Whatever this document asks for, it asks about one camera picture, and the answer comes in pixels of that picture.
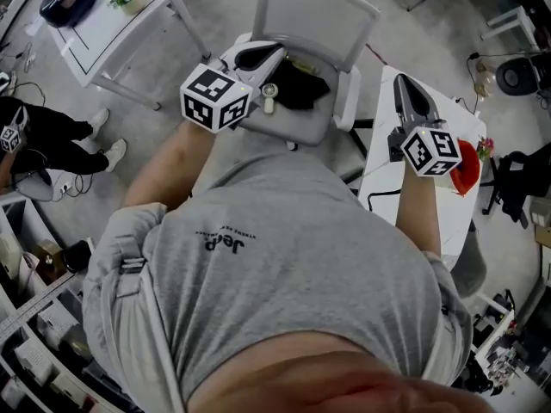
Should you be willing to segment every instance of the skin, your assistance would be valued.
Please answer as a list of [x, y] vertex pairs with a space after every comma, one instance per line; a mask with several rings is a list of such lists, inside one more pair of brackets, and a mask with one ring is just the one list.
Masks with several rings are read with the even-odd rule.
[[[169, 209], [189, 197], [214, 136], [184, 122], [128, 189], [123, 206]], [[434, 181], [406, 163], [396, 226], [420, 250], [440, 255]], [[394, 373], [348, 340], [291, 332], [248, 347], [210, 374], [187, 402], [190, 413], [489, 413], [476, 395]]]
[[490, 413], [478, 396], [392, 373], [370, 354], [332, 352], [244, 375], [193, 413]]

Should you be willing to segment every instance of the black pants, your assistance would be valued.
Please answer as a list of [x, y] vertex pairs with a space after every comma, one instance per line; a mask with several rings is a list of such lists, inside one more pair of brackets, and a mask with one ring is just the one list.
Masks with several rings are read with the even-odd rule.
[[66, 114], [49, 108], [30, 105], [26, 108], [31, 130], [27, 147], [15, 158], [12, 173], [48, 168], [91, 175], [108, 167], [105, 155], [99, 152], [91, 155], [72, 142], [92, 133], [92, 126], [88, 122], [72, 120]]

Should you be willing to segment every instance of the gray t-shirt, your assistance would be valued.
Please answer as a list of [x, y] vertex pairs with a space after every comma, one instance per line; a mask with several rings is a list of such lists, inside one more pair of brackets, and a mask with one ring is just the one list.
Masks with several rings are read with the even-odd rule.
[[91, 350], [146, 411], [171, 410], [156, 330], [164, 331], [186, 403], [238, 352], [305, 330], [346, 338], [421, 377], [443, 305], [454, 319], [443, 357], [449, 381], [472, 335], [449, 272], [299, 154], [241, 163], [171, 213], [160, 204], [121, 209], [84, 281]]

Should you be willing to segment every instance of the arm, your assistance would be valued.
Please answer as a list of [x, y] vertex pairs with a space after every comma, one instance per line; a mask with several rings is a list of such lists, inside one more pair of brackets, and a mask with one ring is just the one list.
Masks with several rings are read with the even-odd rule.
[[441, 255], [434, 180], [417, 176], [407, 161], [396, 227], [420, 250]]
[[15, 153], [6, 153], [0, 163], [0, 190], [5, 193], [11, 177], [11, 167], [15, 162]]
[[160, 202], [178, 208], [191, 193], [214, 145], [214, 135], [183, 122], [133, 181], [124, 207]]

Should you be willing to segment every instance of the white table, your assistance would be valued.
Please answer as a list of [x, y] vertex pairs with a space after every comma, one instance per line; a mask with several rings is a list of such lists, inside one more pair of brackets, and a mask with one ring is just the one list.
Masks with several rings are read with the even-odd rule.
[[158, 102], [110, 79], [105, 72], [107, 67], [121, 68], [127, 62], [140, 42], [155, 28], [158, 18], [163, 13], [170, 13], [166, 8], [169, 4], [182, 18], [205, 59], [210, 57], [210, 51], [203, 43], [183, 0], [146, 0], [144, 9], [132, 16], [125, 15], [121, 9], [109, 7], [108, 2], [96, 0], [89, 14], [74, 28], [50, 27], [53, 39], [83, 87], [92, 83], [158, 110]]
[[[377, 106], [377, 115], [373, 124], [373, 135], [369, 147], [368, 160], [363, 171], [362, 186], [358, 199], [368, 208], [368, 196], [400, 189], [404, 179], [404, 162], [390, 162], [387, 137], [400, 125], [394, 106], [393, 82], [403, 73], [385, 66], [381, 78], [381, 92]], [[434, 99], [440, 117], [449, 124], [449, 129], [457, 136], [470, 142], [475, 148], [480, 137], [486, 136], [486, 125], [470, 114], [461, 104], [457, 104], [426, 84], [418, 81]], [[467, 237], [467, 230], [474, 211], [479, 182], [461, 197], [448, 188], [436, 187], [436, 205], [443, 260], [453, 268]], [[371, 198], [373, 212], [395, 225], [398, 214], [399, 195], [375, 196]]]
[[496, 35], [502, 34], [503, 32], [514, 28], [521, 28], [532, 48], [537, 51], [540, 50], [536, 42], [536, 37], [534, 36], [536, 26], [534, 26], [534, 23], [530, 20], [530, 17], [528, 17], [528, 14], [526, 14], [526, 11], [522, 6], [492, 18], [486, 22], [486, 24], [493, 29], [484, 32], [480, 36], [482, 40], [488, 40], [489, 38], [495, 37]]

